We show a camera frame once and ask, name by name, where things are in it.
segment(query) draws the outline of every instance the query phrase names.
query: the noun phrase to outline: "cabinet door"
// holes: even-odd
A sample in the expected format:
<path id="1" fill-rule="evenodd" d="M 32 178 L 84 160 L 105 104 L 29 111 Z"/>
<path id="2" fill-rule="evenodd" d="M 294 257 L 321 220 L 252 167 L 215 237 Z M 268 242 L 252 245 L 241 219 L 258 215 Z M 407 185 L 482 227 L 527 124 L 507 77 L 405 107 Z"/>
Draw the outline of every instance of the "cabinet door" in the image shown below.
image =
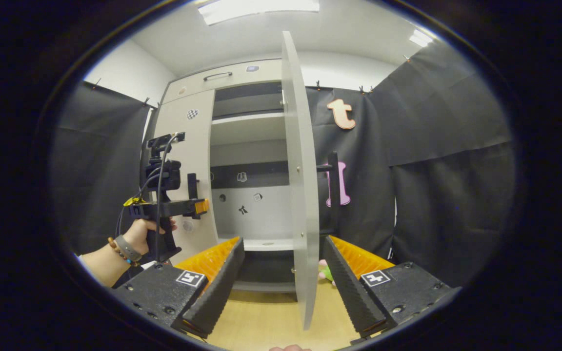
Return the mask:
<path id="1" fill-rule="evenodd" d="M 314 134 L 305 83 L 292 36 L 283 32 L 281 84 L 290 175 L 294 280 L 303 329 L 312 322 L 318 283 L 319 214 Z"/>
<path id="2" fill-rule="evenodd" d="M 188 199 L 188 173 L 196 173 L 199 180 L 199 198 L 211 198 L 209 173 L 209 142 L 214 108 L 214 90 L 204 91 L 163 104 L 158 114 L 154 137 L 168 133 L 185 132 L 185 140 L 172 145 L 167 158 L 181 162 L 181 186 L 168 191 L 170 200 Z M 178 229 L 172 234 L 175 244 L 183 250 L 170 258 L 173 265 L 218 243 L 214 207 L 201 219 L 173 217 Z"/>

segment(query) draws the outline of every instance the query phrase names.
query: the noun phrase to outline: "white wall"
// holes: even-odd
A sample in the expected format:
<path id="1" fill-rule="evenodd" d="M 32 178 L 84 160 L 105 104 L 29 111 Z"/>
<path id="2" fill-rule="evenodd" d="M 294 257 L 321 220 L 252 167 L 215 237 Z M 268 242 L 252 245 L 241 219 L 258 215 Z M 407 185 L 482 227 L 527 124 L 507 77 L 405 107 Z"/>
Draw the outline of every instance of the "white wall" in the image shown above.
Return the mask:
<path id="1" fill-rule="evenodd" d="M 336 87 L 359 90 L 363 86 L 370 91 L 370 86 L 377 86 L 390 73 L 398 68 L 379 60 L 337 53 L 317 51 L 299 51 L 301 71 L 306 86 Z"/>
<path id="2" fill-rule="evenodd" d="M 150 98 L 149 104 L 157 106 L 174 78 L 174 73 L 129 39 L 107 54 L 84 80 L 94 84 L 101 79 L 101 87 L 140 101 Z"/>

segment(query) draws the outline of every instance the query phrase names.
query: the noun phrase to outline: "gray wristband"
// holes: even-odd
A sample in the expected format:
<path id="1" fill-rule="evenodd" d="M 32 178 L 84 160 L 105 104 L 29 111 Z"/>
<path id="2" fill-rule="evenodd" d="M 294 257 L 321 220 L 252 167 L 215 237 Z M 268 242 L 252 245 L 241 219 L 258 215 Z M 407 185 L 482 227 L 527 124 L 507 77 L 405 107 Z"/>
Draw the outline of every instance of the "gray wristband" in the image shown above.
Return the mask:
<path id="1" fill-rule="evenodd" d="M 116 244 L 120 247 L 122 254 L 132 262 L 138 262 L 138 260 L 142 258 L 142 255 L 129 245 L 129 242 L 125 240 L 123 235 L 119 235 L 116 239 L 114 239 L 114 241 L 116 241 Z"/>

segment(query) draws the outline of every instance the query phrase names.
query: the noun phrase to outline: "orange gripper pad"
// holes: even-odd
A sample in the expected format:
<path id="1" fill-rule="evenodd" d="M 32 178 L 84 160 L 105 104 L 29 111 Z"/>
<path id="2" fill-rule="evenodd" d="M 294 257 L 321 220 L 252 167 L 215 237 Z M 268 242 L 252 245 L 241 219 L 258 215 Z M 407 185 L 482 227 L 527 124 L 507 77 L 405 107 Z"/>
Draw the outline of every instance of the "orange gripper pad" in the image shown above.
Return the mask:
<path id="1" fill-rule="evenodd" d="M 203 288 L 203 291 L 205 291 L 212 280 L 216 278 L 216 275 L 221 270 L 223 264 L 225 264 L 225 260 L 239 239 L 240 237 L 234 237 L 231 240 L 201 251 L 176 265 L 175 268 L 205 274 L 205 277 L 207 277 L 207 285 Z"/>
<path id="2" fill-rule="evenodd" d="M 370 253 L 359 246 L 350 244 L 350 242 L 345 242 L 344 240 L 331 235 L 329 237 L 335 244 L 335 247 L 337 247 L 338 251 L 340 251 L 357 279 L 361 277 L 361 274 L 379 271 L 381 269 L 388 269 L 394 266 L 392 262 L 389 262 L 374 253 Z"/>

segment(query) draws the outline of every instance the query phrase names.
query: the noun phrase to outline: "white cabinet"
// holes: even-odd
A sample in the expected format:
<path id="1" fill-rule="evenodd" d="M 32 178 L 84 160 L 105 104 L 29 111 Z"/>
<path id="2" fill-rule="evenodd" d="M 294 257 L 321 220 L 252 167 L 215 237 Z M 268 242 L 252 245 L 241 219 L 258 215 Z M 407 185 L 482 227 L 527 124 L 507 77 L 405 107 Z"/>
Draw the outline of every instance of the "white cabinet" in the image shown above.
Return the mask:
<path id="1" fill-rule="evenodd" d="M 169 197 L 187 198 L 186 175 L 196 173 L 199 198 L 210 202 L 201 220 L 177 218 L 173 234 L 183 251 L 172 264 L 241 236 L 247 258 L 270 258 L 261 266 L 280 267 L 285 280 L 239 281 L 234 289 L 296 291 L 308 329 L 319 255 L 314 139 L 290 33 L 283 32 L 279 49 L 281 59 L 219 67 L 170 83 L 154 136 L 185 132 L 185 142 L 169 154 L 181 162 L 181 189 Z"/>
<path id="2" fill-rule="evenodd" d="M 248 71 L 249 67 L 257 67 L 256 71 Z M 253 84 L 256 82 L 273 82 L 280 80 L 281 60 L 261 60 L 232 64 L 209 71 L 192 74 L 169 83 L 162 103 L 184 98 L 201 91 Z"/>

